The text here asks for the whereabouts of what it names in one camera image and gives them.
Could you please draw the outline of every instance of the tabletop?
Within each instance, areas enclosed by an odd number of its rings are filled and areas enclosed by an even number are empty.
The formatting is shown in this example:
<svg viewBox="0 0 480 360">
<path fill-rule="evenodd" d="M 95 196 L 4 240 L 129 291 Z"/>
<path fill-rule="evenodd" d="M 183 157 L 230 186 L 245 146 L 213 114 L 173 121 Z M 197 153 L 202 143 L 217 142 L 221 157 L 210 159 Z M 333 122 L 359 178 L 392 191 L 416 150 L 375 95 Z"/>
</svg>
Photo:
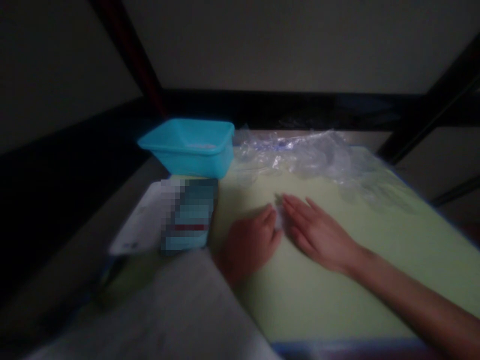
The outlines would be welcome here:
<svg viewBox="0 0 480 360">
<path fill-rule="evenodd" d="M 219 181 L 218 204 L 208 246 L 217 250 L 236 219 L 250 216 L 278 196 L 309 196 L 361 245 L 408 275 L 480 317 L 480 252 L 406 186 L 391 186 L 402 206 L 346 199 L 333 181 L 301 179 L 283 171 L 260 175 L 248 186 L 230 168 Z M 119 302 L 170 259 L 145 254 L 130 260 L 103 299 Z M 235 291 L 244 309 L 273 344 L 305 341 L 408 345 L 416 335 L 374 295 L 347 277 L 303 255 L 286 236 L 273 258 Z"/>
</svg>

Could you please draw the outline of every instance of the right hand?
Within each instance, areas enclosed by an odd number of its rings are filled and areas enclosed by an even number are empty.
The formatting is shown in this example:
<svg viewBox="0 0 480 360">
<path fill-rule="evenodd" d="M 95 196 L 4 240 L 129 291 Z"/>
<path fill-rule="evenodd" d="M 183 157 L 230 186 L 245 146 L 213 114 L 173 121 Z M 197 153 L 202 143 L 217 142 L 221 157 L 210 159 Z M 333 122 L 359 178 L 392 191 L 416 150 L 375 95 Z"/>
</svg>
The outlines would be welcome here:
<svg viewBox="0 0 480 360">
<path fill-rule="evenodd" d="M 366 250 L 313 200 L 308 206 L 298 197 L 283 195 L 283 208 L 292 220 L 289 229 L 295 244 L 323 267 L 348 275 Z"/>
</svg>

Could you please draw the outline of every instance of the blue plastic container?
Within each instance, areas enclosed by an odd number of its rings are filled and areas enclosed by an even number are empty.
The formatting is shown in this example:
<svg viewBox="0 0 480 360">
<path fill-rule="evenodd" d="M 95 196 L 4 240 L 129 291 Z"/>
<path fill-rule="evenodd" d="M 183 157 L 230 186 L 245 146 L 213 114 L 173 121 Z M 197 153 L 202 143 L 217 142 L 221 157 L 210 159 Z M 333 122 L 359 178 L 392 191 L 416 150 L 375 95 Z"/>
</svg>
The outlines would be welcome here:
<svg viewBox="0 0 480 360">
<path fill-rule="evenodd" d="M 234 125 L 226 121 L 175 118 L 138 140 L 171 174 L 221 179 L 234 158 Z"/>
</svg>

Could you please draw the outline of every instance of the clear plastic wrap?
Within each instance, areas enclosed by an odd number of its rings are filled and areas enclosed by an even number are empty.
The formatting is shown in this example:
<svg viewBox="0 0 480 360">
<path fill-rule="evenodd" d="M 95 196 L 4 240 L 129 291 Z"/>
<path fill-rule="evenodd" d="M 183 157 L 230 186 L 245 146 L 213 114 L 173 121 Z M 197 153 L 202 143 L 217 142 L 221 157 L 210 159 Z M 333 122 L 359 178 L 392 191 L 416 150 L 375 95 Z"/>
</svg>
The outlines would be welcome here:
<svg viewBox="0 0 480 360">
<path fill-rule="evenodd" d="M 235 132 L 237 183 L 251 186 L 258 176 L 278 176 L 288 171 L 302 179 L 326 177 L 338 184 L 341 197 L 355 202 L 357 196 L 374 210 L 396 206 L 412 212 L 396 191 L 412 191 L 369 151 L 349 146 L 334 131 L 311 132 L 305 136 L 279 137 L 276 132 L 253 134 L 246 126 Z"/>
</svg>

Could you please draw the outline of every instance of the dark wall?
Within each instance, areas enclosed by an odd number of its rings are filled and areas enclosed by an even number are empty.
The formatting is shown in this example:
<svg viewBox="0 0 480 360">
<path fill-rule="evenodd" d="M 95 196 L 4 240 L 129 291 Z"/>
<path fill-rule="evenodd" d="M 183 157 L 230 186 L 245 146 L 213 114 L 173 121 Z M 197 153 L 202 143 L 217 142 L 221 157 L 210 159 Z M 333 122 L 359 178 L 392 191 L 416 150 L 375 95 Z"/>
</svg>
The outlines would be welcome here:
<svg viewBox="0 0 480 360">
<path fill-rule="evenodd" d="M 146 161 L 135 140 L 159 122 L 141 98 L 0 156 L 1 302 Z"/>
</svg>

